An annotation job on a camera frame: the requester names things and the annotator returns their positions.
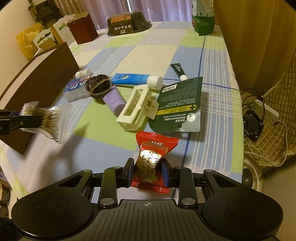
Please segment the red candy wrapper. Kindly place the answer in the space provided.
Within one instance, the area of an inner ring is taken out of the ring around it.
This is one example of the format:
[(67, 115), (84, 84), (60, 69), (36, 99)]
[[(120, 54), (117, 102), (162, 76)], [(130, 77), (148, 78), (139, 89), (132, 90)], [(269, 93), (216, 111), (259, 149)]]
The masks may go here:
[(131, 186), (161, 194), (169, 193), (170, 188), (165, 186), (161, 174), (162, 159), (178, 145), (179, 139), (144, 131), (138, 131), (135, 137), (139, 153)]

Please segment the cotton swab bag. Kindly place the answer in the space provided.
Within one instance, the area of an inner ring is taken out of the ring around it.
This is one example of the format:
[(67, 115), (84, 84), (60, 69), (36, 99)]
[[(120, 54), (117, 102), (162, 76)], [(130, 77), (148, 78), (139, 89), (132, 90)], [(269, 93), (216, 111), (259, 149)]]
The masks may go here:
[(38, 104), (33, 101), (23, 105), (20, 116), (25, 120), (20, 129), (43, 134), (58, 144), (65, 143), (72, 105), (60, 104), (51, 108), (40, 108)]

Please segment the large brown cardboard box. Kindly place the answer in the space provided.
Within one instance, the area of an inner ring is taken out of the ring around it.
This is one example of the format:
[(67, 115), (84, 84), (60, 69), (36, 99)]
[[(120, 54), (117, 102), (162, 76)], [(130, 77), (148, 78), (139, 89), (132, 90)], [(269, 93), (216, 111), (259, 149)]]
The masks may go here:
[[(78, 71), (79, 66), (67, 43), (59, 44), (34, 57), (1, 94), (1, 110), (20, 113), (24, 104), (37, 101), (51, 108), (56, 97)], [(21, 129), (1, 136), (1, 141), (23, 154), (34, 133)]]

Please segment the blue toothpaste box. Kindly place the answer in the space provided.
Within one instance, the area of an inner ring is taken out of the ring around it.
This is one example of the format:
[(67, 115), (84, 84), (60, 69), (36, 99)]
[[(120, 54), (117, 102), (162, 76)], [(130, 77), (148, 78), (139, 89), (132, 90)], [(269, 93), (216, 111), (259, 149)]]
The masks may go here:
[(78, 79), (72, 79), (67, 83), (63, 91), (63, 97), (67, 102), (73, 102), (90, 96), (85, 89), (85, 84), (89, 78), (89, 76), (85, 76)]

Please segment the dark green product card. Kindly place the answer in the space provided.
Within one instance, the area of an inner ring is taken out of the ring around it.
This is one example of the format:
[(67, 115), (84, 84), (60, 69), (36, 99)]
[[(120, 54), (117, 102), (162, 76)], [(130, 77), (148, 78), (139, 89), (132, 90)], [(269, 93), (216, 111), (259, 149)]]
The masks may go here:
[(164, 87), (149, 127), (155, 133), (194, 132), (201, 130), (202, 77), (195, 77)]

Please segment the cream plastic hair claw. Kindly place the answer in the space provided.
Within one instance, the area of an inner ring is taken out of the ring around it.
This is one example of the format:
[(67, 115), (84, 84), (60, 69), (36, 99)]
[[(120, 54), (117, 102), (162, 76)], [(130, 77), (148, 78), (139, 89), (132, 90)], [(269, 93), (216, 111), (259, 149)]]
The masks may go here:
[(159, 104), (152, 99), (152, 91), (147, 84), (133, 88), (131, 96), (116, 122), (125, 131), (136, 131), (147, 118), (154, 120)]

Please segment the purple cream tube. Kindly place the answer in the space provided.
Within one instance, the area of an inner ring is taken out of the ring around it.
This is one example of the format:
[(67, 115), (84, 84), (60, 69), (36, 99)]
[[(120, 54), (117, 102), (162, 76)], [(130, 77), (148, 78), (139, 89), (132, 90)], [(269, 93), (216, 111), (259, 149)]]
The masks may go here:
[(110, 108), (113, 114), (118, 117), (122, 110), (124, 109), (126, 102), (118, 91), (117, 87), (114, 85), (110, 88), (109, 92), (107, 92), (102, 100), (105, 104)]

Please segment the small white pill bottle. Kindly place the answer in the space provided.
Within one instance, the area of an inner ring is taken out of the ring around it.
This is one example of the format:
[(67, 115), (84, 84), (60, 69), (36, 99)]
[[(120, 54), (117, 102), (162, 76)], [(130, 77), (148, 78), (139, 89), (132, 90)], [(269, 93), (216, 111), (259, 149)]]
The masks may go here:
[(91, 74), (92, 74), (92, 71), (90, 69), (85, 69), (85, 70), (81, 70), (81, 71), (76, 72), (75, 78), (78, 79), (78, 78), (82, 78), (82, 77), (85, 77), (85, 76), (88, 76)]

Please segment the yellow plastic bag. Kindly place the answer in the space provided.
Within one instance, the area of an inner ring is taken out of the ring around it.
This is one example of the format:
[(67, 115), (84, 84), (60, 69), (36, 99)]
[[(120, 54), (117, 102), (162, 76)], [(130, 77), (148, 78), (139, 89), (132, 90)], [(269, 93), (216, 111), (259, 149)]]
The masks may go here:
[(27, 59), (32, 59), (36, 54), (37, 47), (33, 43), (36, 35), (43, 30), (41, 23), (35, 23), (32, 27), (25, 29), (16, 36), (17, 44), (22, 54)]

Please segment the white wooden chair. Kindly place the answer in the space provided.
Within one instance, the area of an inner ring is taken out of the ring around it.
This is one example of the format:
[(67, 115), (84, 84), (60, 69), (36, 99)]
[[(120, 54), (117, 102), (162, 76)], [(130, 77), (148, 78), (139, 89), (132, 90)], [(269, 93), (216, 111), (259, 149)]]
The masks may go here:
[(68, 45), (75, 42), (75, 39), (70, 31), (70, 28), (68, 27), (68, 23), (71, 23), (74, 20), (74, 14), (73, 15), (66, 15), (62, 18), (60, 18), (53, 26), (50, 28), (55, 40), (58, 42), (58, 44), (62, 44), (63, 42), (66, 42)]
[(50, 29), (45, 29), (38, 33), (32, 41), (32, 44), (34, 49), (36, 50), (35, 55), (40, 54), (41, 52), (57, 45), (53, 33)]

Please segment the black small fan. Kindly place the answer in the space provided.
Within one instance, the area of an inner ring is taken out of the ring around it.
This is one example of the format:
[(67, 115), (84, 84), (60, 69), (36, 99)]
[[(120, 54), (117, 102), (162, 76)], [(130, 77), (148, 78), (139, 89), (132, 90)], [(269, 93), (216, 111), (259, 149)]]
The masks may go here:
[(243, 115), (244, 134), (251, 140), (256, 141), (263, 129), (263, 120), (249, 108)]

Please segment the dark brown scrunchie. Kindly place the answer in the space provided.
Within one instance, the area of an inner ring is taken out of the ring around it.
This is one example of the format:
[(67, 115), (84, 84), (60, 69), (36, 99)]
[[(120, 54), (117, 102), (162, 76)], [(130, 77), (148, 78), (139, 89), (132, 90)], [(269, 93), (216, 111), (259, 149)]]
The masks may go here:
[(103, 97), (112, 87), (111, 78), (104, 74), (93, 76), (86, 81), (85, 89), (94, 99)]

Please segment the quilted beige chair cushion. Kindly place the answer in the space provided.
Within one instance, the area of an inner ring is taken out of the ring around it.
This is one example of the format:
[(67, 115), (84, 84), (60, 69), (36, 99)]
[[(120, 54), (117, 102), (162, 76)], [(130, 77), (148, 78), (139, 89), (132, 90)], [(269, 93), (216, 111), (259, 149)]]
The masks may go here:
[(263, 125), (255, 140), (244, 134), (244, 154), (259, 168), (268, 170), (295, 156), (295, 56), (263, 100), (263, 103), (254, 97), (248, 100), (263, 119)]

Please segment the white power strip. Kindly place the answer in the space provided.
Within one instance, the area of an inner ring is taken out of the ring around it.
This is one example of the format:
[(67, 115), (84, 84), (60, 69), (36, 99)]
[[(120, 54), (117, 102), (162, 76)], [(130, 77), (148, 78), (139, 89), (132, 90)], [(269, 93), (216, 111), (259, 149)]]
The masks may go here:
[(279, 113), (276, 110), (272, 109), (267, 104), (263, 104), (259, 100), (256, 100), (251, 105), (251, 108), (262, 119), (264, 123), (274, 125), (279, 119)]

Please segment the small dark green tube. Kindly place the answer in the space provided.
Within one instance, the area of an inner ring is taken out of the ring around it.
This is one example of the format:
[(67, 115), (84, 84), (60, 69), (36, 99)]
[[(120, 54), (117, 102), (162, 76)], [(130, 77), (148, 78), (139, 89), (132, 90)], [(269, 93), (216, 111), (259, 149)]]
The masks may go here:
[(179, 80), (185, 81), (188, 79), (188, 77), (187, 77), (187, 75), (185, 75), (185, 72), (184, 72), (180, 63), (171, 63), (170, 66), (177, 74)]

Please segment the dark red square box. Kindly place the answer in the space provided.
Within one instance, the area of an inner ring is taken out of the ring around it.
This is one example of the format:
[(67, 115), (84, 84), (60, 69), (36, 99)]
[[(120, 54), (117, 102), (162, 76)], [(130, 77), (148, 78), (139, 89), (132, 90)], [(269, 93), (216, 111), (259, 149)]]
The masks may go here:
[(68, 27), (78, 45), (91, 42), (98, 37), (89, 13), (80, 15), (79, 18), (68, 23)]

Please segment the black instant noodle bowl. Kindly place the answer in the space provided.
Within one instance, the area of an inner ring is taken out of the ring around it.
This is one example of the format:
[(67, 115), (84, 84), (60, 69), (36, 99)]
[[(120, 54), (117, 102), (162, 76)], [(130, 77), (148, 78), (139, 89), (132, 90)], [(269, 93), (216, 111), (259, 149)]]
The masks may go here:
[(109, 36), (133, 34), (148, 30), (152, 23), (147, 21), (142, 11), (118, 14), (107, 19)]

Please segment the green snack bag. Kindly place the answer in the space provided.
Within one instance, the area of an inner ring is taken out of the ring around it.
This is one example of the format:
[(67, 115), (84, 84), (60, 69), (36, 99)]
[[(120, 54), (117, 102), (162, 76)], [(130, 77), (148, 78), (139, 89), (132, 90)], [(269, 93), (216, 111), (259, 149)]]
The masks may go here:
[(213, 33), (215, 16), (212, 0), (192, 0), (192, 26), (199, 36)]

